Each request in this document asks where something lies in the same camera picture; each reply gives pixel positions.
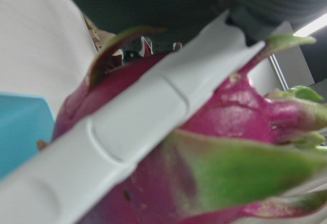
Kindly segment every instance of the dragon fruit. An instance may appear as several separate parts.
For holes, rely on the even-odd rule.
[[[108,69],[112,54],[130,39],[161,31],[130,29],[104,47],[81,85],[65,100],[53,140],[133,84],[167,54]],[[247,77],[271,53],[311,42],[314,39],[310,37],[268,38],[263,50],[227,77],[196,114],[164,139],[79,223],[219,224],[245,216],[288,218],[319,210],[327,200],[325,190],[272,196],[327,166],[327,157],[316,152],[316,145],[324,141],[316,131],[327,126],[326,105],[316,103],[322,98],[306,87],[275,90],[262,97]],[[284,146],[290,143],[305,150]]]

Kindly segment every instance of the white plastic piece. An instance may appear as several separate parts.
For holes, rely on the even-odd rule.
[[[264,46],[247,47],[242,31],[227,26],[225,18],[8,176],[0,185],[0,223],[73,223],[128,177]]]
[[[75,223],[136,163],[107,154],[91,119],[78,123],[0,185],[0,223]]]

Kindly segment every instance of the blue plastic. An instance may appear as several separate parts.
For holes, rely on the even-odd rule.
[[[0,179],[38,153],[38,139],[50,141],[54,124],[43,97],[0,92]]]

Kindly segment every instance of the pink dragon fruit skin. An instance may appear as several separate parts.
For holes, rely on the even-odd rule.
[[[87,79],[83,80],[78,89],[65,100],[57,117],[53,139],[65,133],[84,116],[97,111],[134,83],[165,55],[158,54],[143,58],[130,65],[116,68],[109,74],[102,74],[100,81],[97,81],[97,84],[91,89]],[[252,64],[257,62],[256,58],[250,61]],[[282,187],[276,184],[276,189],[267,193],[256,195],[254,192],[251,193],[253,196],[245,194],[244,199],[240,201],[232,200],[229,202],[227,194],[227,200],[222,201],[222,205],[212,203],[215,202],[214,200],[208,200],[207,196],[210,194],[199,193],[201,192],[199,191],[201,180],[194,180],[194,172],[201,165],[201,161],[194,166],[193,161],[195,160],[190,155],[202,149],[195,143],[195,151],[190,151],[188,155],[188,149],[185,148],[189,148],[189,146],[183,147],[183,143],[175,142],[176,138],[178,140],[181,138],[181,141],[190,138],[195,141],[200,140],[203,145],[208,145],[208,148],[211,147],[212,138],[232,138],[231,143],[229,143],[229,139],[227,143],[223,139],[222,148],[225,145],[229,147],[228,145],[233,144],[233,140],[237,140],[237,138],[266,144],[278,144],[327,125],[325,116],[327,112],[321,111],[324,106],[316,109],[316,103],[302,101],[294,97],[266,98],[260,96],[250,85],[246,76],[249,70],[251,68],[246,66],[240,70],[238,75],[227,78],[215,91],[213,97],[194,116],[155,148],[139,164],[131,177],[104,196],[79,223],[220,224],[231,223],[242,216],[265,217],[262,211],[258,211],[258,206],[262,207],[271,203],[270,209],[273,210],[274,206],[279,205],[279,200],[258,202],[257,205],[251,204],[253,201],[269,197],[272,193],[279,194],[281,190],[299,184],[310,177],[313,172],[323,168],[327,161],[315,161],[316,159],[311,157],[310,160],[314,163],[311,165],[310,161],[308,165],[317,167],[314,165],[321,163],[319,169],[314,169],[312,172],[310,169],[308,171],[305,169],[303,174],[298,174],[298,178],[288,182],[285,182],[287,172],[281,173],[281,178],[284,178],[277,183],[281,184]],[[210,136],[210,138],[207,141],[206,137],[202,138],[198,135]],[[271,148],[263,147],[263,151],[270,155]],[[283,161],[284,152],[280,151],[279,153],[281,154],[281,161]],[[201,159],[205,161],[206,158],[209,158],[207,154],[209,153],[206,152],[200,158],[204,157]],[[315,197],[322,195],[325,197],[326,193],[319,193]],[[279,210],[270,217],[301,216],[316,211],[322,204],[310,210],[305,210],[302,206],[288,205],[292,211],[282,213]]]

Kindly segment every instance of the ceiling light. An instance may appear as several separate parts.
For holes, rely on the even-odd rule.
[[[293,35],[299,37],[306,37],[319,29],[322,29],[327,25],[327,13],[322,15],[318,19],[314,20],[313,22],[309,23],[308,25],[304,26],[300,30],[296,31]]]

